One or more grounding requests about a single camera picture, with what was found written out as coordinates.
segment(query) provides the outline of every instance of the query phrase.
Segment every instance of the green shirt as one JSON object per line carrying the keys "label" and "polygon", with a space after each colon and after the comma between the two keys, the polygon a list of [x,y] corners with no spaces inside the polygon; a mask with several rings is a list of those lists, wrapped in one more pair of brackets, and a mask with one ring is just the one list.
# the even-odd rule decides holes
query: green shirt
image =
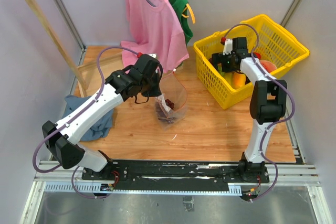
{"label": "green shirt", "polygon": [[182,14],[185,16],[187,15],[187,10],[183,12],[188,0],[168,0],[169,3],[172,5],[176,15],[180,21],[181,27],[183,29],[185,44],[188,44],[189,40],[194,36],[193,32],[190,30],[188,25],[188,20],[182,17]]}

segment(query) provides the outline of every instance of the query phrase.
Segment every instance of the red cap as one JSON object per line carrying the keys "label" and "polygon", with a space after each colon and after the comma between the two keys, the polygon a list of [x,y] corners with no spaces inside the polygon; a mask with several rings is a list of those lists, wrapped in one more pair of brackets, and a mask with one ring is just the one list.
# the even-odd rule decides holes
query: red cap
{"label": "red cap", "polygon": [[260,54],[260,53],[255,52],[254,54],[257,56],[257,58],[258,58],[259,60],[261,60],[261,54]]}
{"label": "red cap", "polygon": [[222,43],[223,45],[225,44],[225,41],[226,41],[226,38],[225,38],[225,37],[222,37],[222,38],[220,39],[220,43]]}

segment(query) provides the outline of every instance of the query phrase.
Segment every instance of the shirt sleeve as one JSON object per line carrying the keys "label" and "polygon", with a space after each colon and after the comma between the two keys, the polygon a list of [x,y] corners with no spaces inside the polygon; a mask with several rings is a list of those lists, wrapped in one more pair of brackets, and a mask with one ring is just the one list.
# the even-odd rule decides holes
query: shirt sleeve
{"label": "shirt sleeve", "polygon": [[169,46],[166,70],[177,68],[182,61],[189,58],[183,33],[172,36]]}

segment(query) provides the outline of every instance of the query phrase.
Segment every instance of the gray fabric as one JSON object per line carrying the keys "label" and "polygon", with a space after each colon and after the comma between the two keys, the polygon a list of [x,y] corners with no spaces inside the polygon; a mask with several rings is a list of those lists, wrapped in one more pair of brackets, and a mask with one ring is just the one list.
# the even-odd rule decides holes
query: gray fabric
{"label": "gray fabric", "polygon": [[[89,98],[90,97],[76,97],[74,95],[68,95],[65,97],[64,100],[67,102],[67,106],[63,118],[78,109]],[[107,112],[83,135],[81,141],[92,141],[101,137],[106,137],[109,134],[110,128],[112,128],[112,114],[113,110]]]}

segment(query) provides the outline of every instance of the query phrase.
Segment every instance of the glass panel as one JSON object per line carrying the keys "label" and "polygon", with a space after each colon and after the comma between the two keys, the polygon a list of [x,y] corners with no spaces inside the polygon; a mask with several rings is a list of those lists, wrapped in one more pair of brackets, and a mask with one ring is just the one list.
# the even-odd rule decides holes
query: glass panel
{"label": "glass panel", "polygon": [[75,193],[44,193],[35,223],[317,223],[305,187],[278,186],[252,204],[237,196],[193,200],[190,204],[192,198],[182,195],[136,194],[94,200]]}

